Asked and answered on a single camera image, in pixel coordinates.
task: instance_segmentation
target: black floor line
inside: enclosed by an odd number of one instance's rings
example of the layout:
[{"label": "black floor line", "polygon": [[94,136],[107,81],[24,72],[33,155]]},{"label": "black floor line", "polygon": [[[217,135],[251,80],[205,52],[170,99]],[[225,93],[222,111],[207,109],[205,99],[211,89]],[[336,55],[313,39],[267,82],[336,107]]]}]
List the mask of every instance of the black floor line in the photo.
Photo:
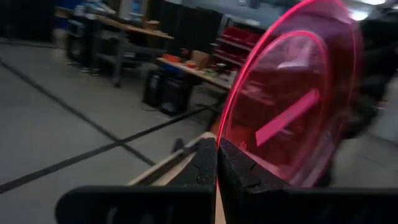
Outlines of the black floor line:
[{"label": "black floor line", "polygon": [[38,48],[47,48],[47,49],[62,49],[60,47],[51,46],[51,45],[37,45],[37,44],[23,44],[23,43],[15,43],[15,42],[0,42],[1,45],[16,45],[16,46],[24,46],[24,47],[38,47]]},{"label": "black floor line", "polygon": [[60,169],[66,168],[70,165],[76,164],[77,162],[84,161],[85,159],[89,159],[93,156],[96,156],[102,152],[106,152],[110,149],[113,149],[115,147],[119,146],[118,143],[114,142],[112,144],[108,144],[106,146],[99,147],[97,149],[91,150],[89,152],[80,154],[79,156],[75,156],[69,159],[66,159],[62,162],[56,163],[54,165],[48,166],[44,169],[38,170],[36,172],[27,174],[25,176],[22,176],[18,179],[12,180],[10,182],[7,182],[5,184],[0,185],[0,194],[3,194],[9,190],[15,189],[17,187],[20,187],[22,185],[28,184],[29,182],[32,182],[33,180],[39,179],[41,177],[44,177],[45,175],[52,174]]},{"label": "black floor line", "polygon": [[29,182],[32,182],[33,180],[36,180],[36,179],[39,179],[39,178],[44,177],[46,175],[52,174],[52,173],[54,173],[54,172],[56,172],[56,171],[58,171],[60,169],[66,168],[66,167],[71,166],[71,165],[74,165],[77,162],[81,162],[81,161],[84,161],[86,159],[89,159],[89,158],[91,158],[93,156],[101,154],[102,152],[106,152],[106,151],[108,151],[110,149],[118,147],[122,143],[126,143],[126,142],[129,142],[129,141],[132,141],[134,139],[137,139],[137,138],[142,137],[142,136],[144,136],[146,134],[149,134],[149,133],[152,133],[154,131],[157,131],[157,130],[159,130],[161,128],[164,128],[164,127],[166,127],[168,125],[174,124],[174,123],[176,123],[178,121],[181,121],[181,120],[183,120],[183,119],[185,119],[185,118],[187,118],[189,116],[193,116],[193,115],[195,115],[197,113],[200,113],[202,111],[205,111],[205,110],[208,110],[208,108],[207,107],[203,107],[203,108],[199,108],[199,109],[197,109],[195,111],[191,111],[191,112],[182,114],[182,115],[174,118],[173,120],[164,122],[162,124],[159,124],[157,126],[149,128],[147,130],[141,131],[141,132],[139,132],[137,134],[133,134],[132,136],[129,136],[129,137],[124,138],[124,139],[121,139],[121,140],[119,140],[117,142],[114,142],[114,143],[111,143],[111,144],[107,144],[105,146],[99,147],[99,148],[91,150],[89,152],[85,152],[85,153],[80,154],[78,156],[66,159],[66,160],[58,162],[58,163],[56,163],[54,165],[51,165],[51,166],[48,166],[48,167],[43,168],[41,170],[35,171],[35,172],[31,173],[31,174],[27,174],[27,175],[22,176],[22,177],[20,177],[18,179],[15,179],[15,180],[12,180],[12,181],[7,182],[5,184],[2,184],[2,185],[0,185],[0,194],[3,194],[5,192],[7,192],[7,191],[10,191],[10,190],[15,189],[17,187],[20,187],[22,185],[28,184]]},{"label": "black floor line", "polygon": [[12,65],[9,65],[8,63],[4,62],[1,58],[0,58],[0,65],[2,65],[4,68],[9,70],[11,73],[13,73],[17,77],[19,77],[21,80],[23,80],[24,82],[29,84],[31,87],[35,88],[39,92],[41,92],[44,95],[46,95],[47,97],[49,97],[51,100],[53,100],[56,103],[58,103],[60,106],[62,106],[67,111],[71,112],[72,114],[74,114],[75,116],[79,117],[83,121],[86,121],[87,123],[89,123],[92,127],[94,127],[101,134],[104,134],[110,140],[112,140],[114,142],[117,142],[121,147],[123,147],[125,150],[133,153],[136,157],[138,157],[139,159],[144,161],[146,164],[148,164],[150,166],[153,166],[155,164],[153,161],[148,159],[146,156],[142,155],[140,152],[136,151],[132,147],[124,144],[123,142],[121,142],[118,137],[116,137],[114,134],[112,134],[108,130],[104,129],[102,126],[96,124],[94,121],[89,119],[86,115],[84,115],[82,112],[80,112],[80,111],[76,110],[75,108],[71,107],[70,105],[65,103],[61,98],[55,96],[54,94],[52,94],[51,92],[46,90],[43,86],[41,86],[40,84],[38,84],[35,81],[33,81],[31,78],[29,78],[27,75],[23,74],[17,68],[15,68]]}]

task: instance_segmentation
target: concrete floor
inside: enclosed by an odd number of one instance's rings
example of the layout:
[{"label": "concrete floor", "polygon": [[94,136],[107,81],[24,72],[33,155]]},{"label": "concrete floor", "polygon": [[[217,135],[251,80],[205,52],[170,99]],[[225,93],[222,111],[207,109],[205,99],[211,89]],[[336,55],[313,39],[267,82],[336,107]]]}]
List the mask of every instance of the concrete floor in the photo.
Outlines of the concrete floor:
[{"label": "concrete floor", "polygon": [[[124,79],[122,89],[115,89],[109,78],[91,77],[66,65],[60,49],[3,44],[0,60],[16,67],[118,138],[170,119],[157,111],[142,109],[145,72],[130,75]],[[394,93],[398,90],[392,88],[391,95]],[[203,97],[196,91],[191,105],[201,102]],[[386,131],[385,120],[398,122],[393,116],[398,110],[398,100],[392,100],[391,104],[370,132],[341,145],[334,170],[335,187],[398,186],[395,144],[398,134],[390,138],[381,134]],[[176,138],[189,141],[202,133],[206,116],[186,119],[127,145],[158,162],[169,155]],[[112,143],[86,121],[1,66],[0,123],[0,186]],[[54,206],[66,191],[88,184],[126,184],[148,168],[149,165],[122,147],[115,147],[0,194],[0,223],[55,223]]]}]

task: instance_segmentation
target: table leg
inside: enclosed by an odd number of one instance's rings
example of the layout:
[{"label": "table leg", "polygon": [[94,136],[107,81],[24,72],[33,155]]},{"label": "table leg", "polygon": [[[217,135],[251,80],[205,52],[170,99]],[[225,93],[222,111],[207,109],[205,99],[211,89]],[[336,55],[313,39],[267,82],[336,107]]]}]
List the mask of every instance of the table leg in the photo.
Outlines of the table leg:
[{"label": "table leg", "polygon": [[102,22],[99,20],[95,21],[94,28],[94,45],[93,45],[93,57],[90,65],[90,74],[92,76],[98,76],[98,57],[97,54],[101,52],[101,38],[102,38]]},{"label": "table leg", "polygon": [[123,66],[125,36],[126,36],[126,31],[124,29],[120,30],[118,54],[116,56],[116,61],[114,65],[115,68],[113,73],[113,85],[116,88],[121,87],[120,73]]}]

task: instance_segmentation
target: black wall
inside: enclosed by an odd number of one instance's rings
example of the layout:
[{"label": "black wall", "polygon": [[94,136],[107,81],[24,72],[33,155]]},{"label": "black wall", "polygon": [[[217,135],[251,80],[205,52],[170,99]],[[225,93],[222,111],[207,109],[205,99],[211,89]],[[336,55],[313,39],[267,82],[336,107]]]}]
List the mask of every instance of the black wall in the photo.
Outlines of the black wall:
[{"label": "black wall", "polygon": [[0,36],[50,42],[55,25],[54,0],[2,0]]},{"label": "black wall", "polygon": [[160,21],[160,29],[175,39],[169,53],[179,55],[180,48],[211,53],[222,14],[216,11],[190,8],[167,1],[149,1],[150,19]]}]

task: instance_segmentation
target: wooden workbench top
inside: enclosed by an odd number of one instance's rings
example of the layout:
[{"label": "wooden workbench top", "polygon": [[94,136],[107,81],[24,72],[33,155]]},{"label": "wooden workbench top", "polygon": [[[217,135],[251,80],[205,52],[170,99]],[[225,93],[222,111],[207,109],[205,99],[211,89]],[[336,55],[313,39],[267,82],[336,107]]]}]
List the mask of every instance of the wooden workbench top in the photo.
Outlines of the wooden workbench top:
[{"label": "wooden workbench top", "polygon": [[167,35],[166,33],[163,33],[162,31],[159,31],[159,30],[149,30],[149,29],[144,29],[144,28],[140,28],[140,27],[134,27],[132,25],[123,24],[121,22],[115,21],[115,20],[110,19],[105,16],[97,15],[96,17],[102,23],[109,25],[109,26],[116,27],[118,29],[124,29],[126,31],[132,31],[132,32],[140,32],[142,34],[147,34],[147,35],[161,37],[161,38],[165,38],[165,39],[169,39],[169,40],[174,40],[174,37],[171,37],[171,36]]},{"label": "wooden workbench top", "polygon": [[228,82],[226,82],[224,80],[221,80],[219,78],[209,77],[209,76],[205,75],[204,71],[199,71],[199,70],[194,69],[194,68],[189,68],[189,67],[187,67],[187,66],[185,66],[185,65],[183,65],[181,63],[173,63],[173,62],[170,62],[169,60],[164,59],[164,58],[158,58],[157,60],[162,62],[162,63],[165,63],[167,65],[171,65],[173,67],[179,68],[179,69],[181,69],[184,72],[187,72],[189,74],[196,75],[196,76],[198,76],[198,77],[200,77],[200,78],[202,78],[202,79],[204,79],[204,80],[206,80],[206,81],[208,81],[210,83],[214,83],[215,85],[224,88],[225,90],[230,90],[231,89],[231,84],[229,84]]}]

